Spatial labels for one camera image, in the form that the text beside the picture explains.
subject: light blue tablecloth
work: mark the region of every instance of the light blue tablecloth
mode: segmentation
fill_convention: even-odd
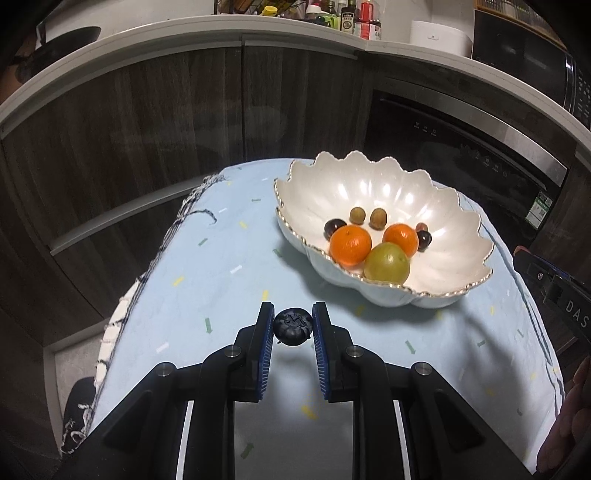
[[[102,363],[109,368],[105,382],[104,373],[99,379],[92,425],[155,364],[196,364],[232,343],[256,321],[262,300],[276,312],[310,310],[323,300],[332,322],[385,362],[434,365],[533,471],[562,404],[562,378],[535,303],[482,209],[460,195],[463,208],[482,216],[481,234],[495,243],[492,278],[445,309],[385,309],[324,282],[283,238],[273,179],[286,177],[290,162],[226,168],[186,204],[141,294],[118,308],[123,321],[113,322],[124,324],[121,334],[105,335]],[[236,406],[235,443],[238,479],[350,475],[352,408],[322,400],[311,340],[274,346],[264,399]]]

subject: yellow lid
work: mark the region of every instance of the yellow lid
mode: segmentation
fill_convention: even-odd
[[[272,5],[267,5],[263,10],[262,10],[262,14],[265,17],[274,17],[277,15],[277,7],[274,7]]]

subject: white box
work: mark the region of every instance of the white box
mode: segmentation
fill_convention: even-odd
[[[447,25],[413,20],[410,27],[410,43],[462,57],[469,58],[472,55],[470,37],[463,31]]]

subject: orange tangerine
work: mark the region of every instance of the orange tangerine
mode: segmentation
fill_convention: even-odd
[[[404,223],[395,223],[386,228],[382,242],[398,245],[408,258],[411,258],[418,250],[417,232]]]
[[[342,226],[330,237],[329,252],[343,267],[360,264],[371,252],[371,236],[358,225]]]

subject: red bottle cap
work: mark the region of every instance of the red bottle cap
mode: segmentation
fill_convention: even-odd
[[[370,2],[361,3],[361,11],[359,19],[368,22],[374,19],[374,5]]]

